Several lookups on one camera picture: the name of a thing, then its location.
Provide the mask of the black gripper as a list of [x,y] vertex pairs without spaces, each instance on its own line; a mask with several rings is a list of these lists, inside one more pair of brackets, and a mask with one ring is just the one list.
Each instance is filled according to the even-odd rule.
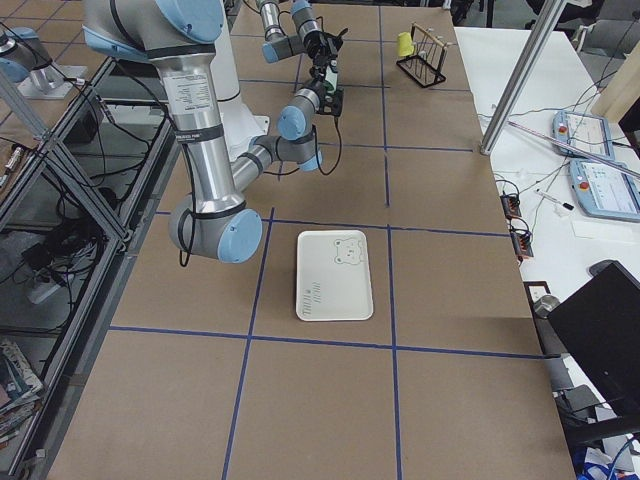
[[343,110],[344,89],[338,86],[333,92],[325,92],[321,97],[319,114],[339,118]]
[[326,67],[336,60],[343,45],[343,36],[348,32],[344,28],[337,35],[325,31],[313,31],[305,36],[305,49],[315,67]]

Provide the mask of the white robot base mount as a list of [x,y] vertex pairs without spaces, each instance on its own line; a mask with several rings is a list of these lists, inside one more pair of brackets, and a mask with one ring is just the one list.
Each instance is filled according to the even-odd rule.
[[249,148],[254,137],[268,133],[270,118],[254,115],[244,102],[223,2],[214,1],[213,4],[222,10],[222,28],[215,41],[216,55],[211,64],[211,72],[229,157],[234,161]]

